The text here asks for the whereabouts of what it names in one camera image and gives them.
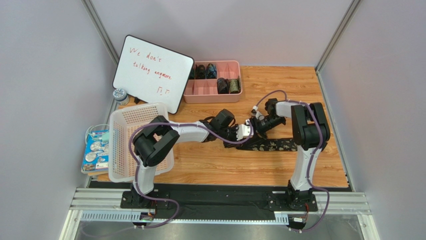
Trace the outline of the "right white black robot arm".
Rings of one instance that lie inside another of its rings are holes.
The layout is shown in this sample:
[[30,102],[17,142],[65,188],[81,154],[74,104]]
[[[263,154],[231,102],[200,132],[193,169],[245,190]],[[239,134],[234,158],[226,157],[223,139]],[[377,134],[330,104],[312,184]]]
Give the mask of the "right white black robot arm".
[[297,158],[292,177],[288,181],[283,201],[292,210],[304,209],[313,200],[312,176],[320,152],[327,146],[331,132],[320,102],[306,103],[295,100],[278,101],[270,98],[265,109],[268,115],[259,119],[257,108],[253,107],[252,117],[247,120],[254,131],[264,137],[272,128],[291,119],[293,142]]

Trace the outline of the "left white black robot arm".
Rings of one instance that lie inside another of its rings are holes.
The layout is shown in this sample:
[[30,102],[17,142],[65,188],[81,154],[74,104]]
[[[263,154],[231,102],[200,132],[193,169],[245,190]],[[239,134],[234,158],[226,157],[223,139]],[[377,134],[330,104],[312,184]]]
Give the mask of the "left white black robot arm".
[[234,115],[221,110],[216,116],[191,122],[179,123],[158,115],[148,124],[136,129],[128,141],[128,149],[136,162],[133,188],[145,196],[154,189],[157,166],[172,152],[178,143],[206,143],[221,139],[236,144],[239,125]]

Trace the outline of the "black floral patterned tie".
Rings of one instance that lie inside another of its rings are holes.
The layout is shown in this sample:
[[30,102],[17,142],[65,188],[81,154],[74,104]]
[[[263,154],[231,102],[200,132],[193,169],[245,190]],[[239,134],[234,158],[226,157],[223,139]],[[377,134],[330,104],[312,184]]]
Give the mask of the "black floral patterned tie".
[[260,152],[296,152],[298,147],[293,138],[266,139],[253,137],[242,144],[223,143],[225,148],[235,148],[242,151],[260,151]]

